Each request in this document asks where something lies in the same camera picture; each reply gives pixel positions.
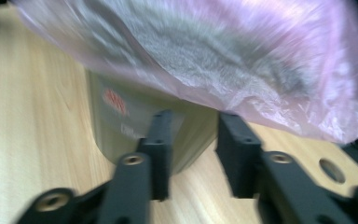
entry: cylindrical container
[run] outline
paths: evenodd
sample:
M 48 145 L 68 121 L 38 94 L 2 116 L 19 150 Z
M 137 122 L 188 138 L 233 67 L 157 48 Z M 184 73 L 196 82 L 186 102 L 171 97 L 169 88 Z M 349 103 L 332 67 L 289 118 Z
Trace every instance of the cylindrical container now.
M 172 111 L 172 172 L 188 167 L 216 137 L 217 111 L 143 85 L 88 71 L 89 106 L 95 142 L 113 163 L 136 149 L 152 117 Z

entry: pink plastic bag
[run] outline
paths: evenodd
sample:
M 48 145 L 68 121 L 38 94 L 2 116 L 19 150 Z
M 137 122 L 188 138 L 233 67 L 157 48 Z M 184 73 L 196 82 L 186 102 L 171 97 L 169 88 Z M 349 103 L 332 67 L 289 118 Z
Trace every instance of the pink plastic bag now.
M 88 69 L 247 121 L 358 137 L 358 8 L 347 0 L 17 0 Z

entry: light wood grain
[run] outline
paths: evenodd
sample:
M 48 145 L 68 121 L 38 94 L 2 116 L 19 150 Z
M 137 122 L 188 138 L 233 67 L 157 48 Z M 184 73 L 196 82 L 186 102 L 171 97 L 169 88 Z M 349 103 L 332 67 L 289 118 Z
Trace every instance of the light wood grain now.
M 67 187 L 84 193 L 113 166 L 95 146 L 82 65 L 28 31 L 13 8 L 0 8 L 0 223 L 18 218 L 34 196 Z M 316 183 L 343 195 L 358 185 L 358 165 L 333 144 L 252 124 L 265 150 L 295 156 Z M 254 200 L 237 200 L 210 146 L 172 178 L 172 197 L 153 204 L 154 223 L 259 223 Z M 334 161 L 336 184 L 319 159 Z

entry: red label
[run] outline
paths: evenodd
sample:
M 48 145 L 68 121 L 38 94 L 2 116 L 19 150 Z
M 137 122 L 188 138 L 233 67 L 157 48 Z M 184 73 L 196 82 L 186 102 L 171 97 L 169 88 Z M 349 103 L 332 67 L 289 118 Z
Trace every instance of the red label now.
M 126 103 L 121 99 L 120 95 L 112 90 L 105 90 L 103 93 L 103 100 L 112 106 L 121 115 L 128 115 Z

